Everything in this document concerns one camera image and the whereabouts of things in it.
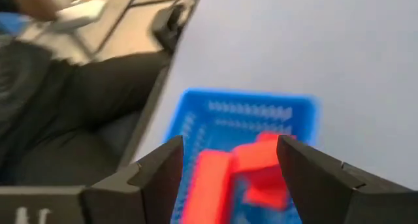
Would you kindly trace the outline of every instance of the desk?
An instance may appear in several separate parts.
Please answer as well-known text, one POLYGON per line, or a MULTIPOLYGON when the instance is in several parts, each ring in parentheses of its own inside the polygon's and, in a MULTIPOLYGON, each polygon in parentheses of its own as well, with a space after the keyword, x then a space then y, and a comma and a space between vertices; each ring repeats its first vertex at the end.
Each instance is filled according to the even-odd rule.
POLYGON ((320 150, 418 189, 416 0, 201 0, 136 158, 190 87, 308 93, 320 150))

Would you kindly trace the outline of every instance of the blue basket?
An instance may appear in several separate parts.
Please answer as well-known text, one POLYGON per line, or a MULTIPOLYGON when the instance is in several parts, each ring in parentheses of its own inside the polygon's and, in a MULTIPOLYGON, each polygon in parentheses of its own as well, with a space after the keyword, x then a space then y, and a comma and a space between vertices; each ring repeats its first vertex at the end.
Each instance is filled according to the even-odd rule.
MULTIPOLYGON (((262 131, 295 135, 298 140, 314 145, 317 117, 317 105, 309 97, 186 91, 165 138, 166 141, 176 135, 184 138, 183 176, 172 223, 180 223, 195 160, 203 149, 230 151, 254 142, 262 131)), ((293 204, 283 212, 250 206, 241 202, 244 191, 245 184, 239 183, 231 223, 301 223, 293 204)))

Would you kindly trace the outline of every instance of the black pants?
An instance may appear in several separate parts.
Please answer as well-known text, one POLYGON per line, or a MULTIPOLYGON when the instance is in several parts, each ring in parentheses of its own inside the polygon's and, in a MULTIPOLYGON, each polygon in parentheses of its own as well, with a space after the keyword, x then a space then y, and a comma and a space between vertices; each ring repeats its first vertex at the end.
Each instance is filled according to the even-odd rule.
POLYGON ((162 53, 81 67, 55 62, 11 134, 11 141, 23 150, 9 156, 3 183, 90 185, 111 175, 120 158, 94 132, 141 109, 164 64, 167 58, 162 53), (70 74, 57 74, 67 71, 70 74))

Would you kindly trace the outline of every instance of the floor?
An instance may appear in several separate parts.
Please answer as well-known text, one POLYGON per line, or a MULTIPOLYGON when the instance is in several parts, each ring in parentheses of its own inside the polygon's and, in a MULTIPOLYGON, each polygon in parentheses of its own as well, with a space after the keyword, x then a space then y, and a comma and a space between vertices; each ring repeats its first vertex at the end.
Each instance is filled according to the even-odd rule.
MULTIPOLYGON (((146 1, 151 0, 136 0, 138 3, 146 1)), ((80 33, 92 50, 97 49, 128 2, 129 0, 109 0, 108 7, 101 20, 80 29, 80 33)), ((98 58, 107 59, 135 52, 160 50, 158 43, 150 36, 149 26, 155 13, 171 3, 146 5, 130 9, 106 46, 98 53, 98 58)), ((57 57, 69 58, 75 63, 88 61, 81 50, 66 35, 45 34, 35 40, 39 32, 40 30, 32 25, 22 34, 21 38, 52 48, 56 51, 57 57)))

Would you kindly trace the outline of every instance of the person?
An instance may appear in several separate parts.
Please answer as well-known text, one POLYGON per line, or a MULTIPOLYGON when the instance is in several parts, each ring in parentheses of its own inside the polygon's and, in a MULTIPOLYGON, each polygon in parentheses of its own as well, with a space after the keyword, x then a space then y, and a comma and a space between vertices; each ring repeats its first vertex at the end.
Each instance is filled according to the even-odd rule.
MULTIPOLYGON (((42 21, 52 0, 0 0, 1 12, 42 21)), ((116 171, 119 158, 94 131, 141 109, 168 57, 161 52, 86 65, 0 34, 0 184, 89 185, 116 171)))

